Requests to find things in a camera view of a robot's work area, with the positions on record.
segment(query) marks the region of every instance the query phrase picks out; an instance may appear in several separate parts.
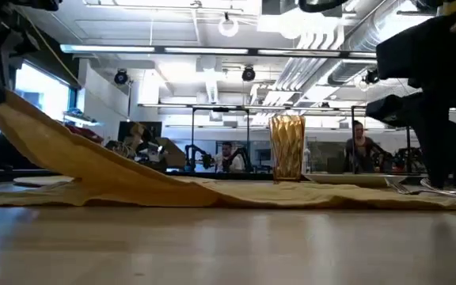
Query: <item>window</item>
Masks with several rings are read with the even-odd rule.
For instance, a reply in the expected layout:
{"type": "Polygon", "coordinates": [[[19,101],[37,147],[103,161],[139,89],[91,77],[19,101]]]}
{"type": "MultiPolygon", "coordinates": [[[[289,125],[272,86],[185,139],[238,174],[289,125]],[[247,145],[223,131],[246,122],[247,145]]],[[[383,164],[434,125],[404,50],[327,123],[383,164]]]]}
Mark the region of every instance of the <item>window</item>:
{"type": "Polygon", "coordinates": [[[68,109],[70,87],[27,63],[17,70],[15,93],[54,120],[63,120],[68,109]]]}

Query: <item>gold glass vase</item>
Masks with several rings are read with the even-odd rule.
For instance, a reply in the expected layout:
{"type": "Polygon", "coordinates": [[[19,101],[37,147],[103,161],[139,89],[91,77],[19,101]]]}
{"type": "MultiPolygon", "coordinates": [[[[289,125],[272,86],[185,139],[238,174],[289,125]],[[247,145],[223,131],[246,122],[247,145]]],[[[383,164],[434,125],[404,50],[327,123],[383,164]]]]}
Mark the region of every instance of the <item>gold glass vase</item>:
{"type": "Polygon", "coordinates": [[[303,116],[273,116],[270,119],[274,181],[300,181],[305,126],[303,116]]]}

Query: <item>person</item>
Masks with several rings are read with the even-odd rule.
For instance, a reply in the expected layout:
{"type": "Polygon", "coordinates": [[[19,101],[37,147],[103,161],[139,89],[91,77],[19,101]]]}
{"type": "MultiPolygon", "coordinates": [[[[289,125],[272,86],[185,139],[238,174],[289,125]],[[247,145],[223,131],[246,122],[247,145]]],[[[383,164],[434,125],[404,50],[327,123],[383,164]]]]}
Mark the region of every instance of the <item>person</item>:
{"type": "MultiPolygon", "coordinates": [[[[357,171],[372,173],[374,172],[372,154],[379,154],[382,156],[385,151],[371,138],[365,136],[362,123],[356,120],[353,123],[353,128],[355,129],[355,164],[357,171]]],[[[346,142],[345,151],[344,171],[349,172],[352,171],[353,166],[353,139],[349,139],[346,142]]]]}
{"type": "MultiPolygon", "coordinates": [[[[218,166],[218,172],[223,172],[223,162],[227,163],[227,160],[233,153],[233,146],[231,142],[224,142],[221,148],[221,154],[217,154],[214,157],[215,163],[218,166]]],[[[241,173],[244,169],[242,160],[236,156],[230,165],[230,173],[241,173]]]]}

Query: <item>table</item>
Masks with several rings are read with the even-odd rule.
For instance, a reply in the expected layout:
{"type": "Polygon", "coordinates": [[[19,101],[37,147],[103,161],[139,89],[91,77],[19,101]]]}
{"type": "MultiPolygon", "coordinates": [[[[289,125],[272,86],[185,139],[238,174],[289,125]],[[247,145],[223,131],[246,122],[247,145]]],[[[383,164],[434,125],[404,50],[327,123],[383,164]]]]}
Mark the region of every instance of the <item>table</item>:
{"type": "Polygon", "coordinates": [[[453,283],[456,212],[0,208],[0,284],[453,283]]]}

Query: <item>wooden table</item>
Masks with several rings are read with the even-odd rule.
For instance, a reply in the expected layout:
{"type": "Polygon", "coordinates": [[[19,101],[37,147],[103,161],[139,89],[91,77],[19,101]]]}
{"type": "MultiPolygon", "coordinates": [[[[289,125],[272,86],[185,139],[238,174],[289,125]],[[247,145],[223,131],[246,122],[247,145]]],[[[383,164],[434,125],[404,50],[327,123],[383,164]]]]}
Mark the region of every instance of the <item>wooden table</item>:
{"type": "Polygon", "coordinates": [[[456,284],[456,212],[3,207],[0,284],[456,284]]]}

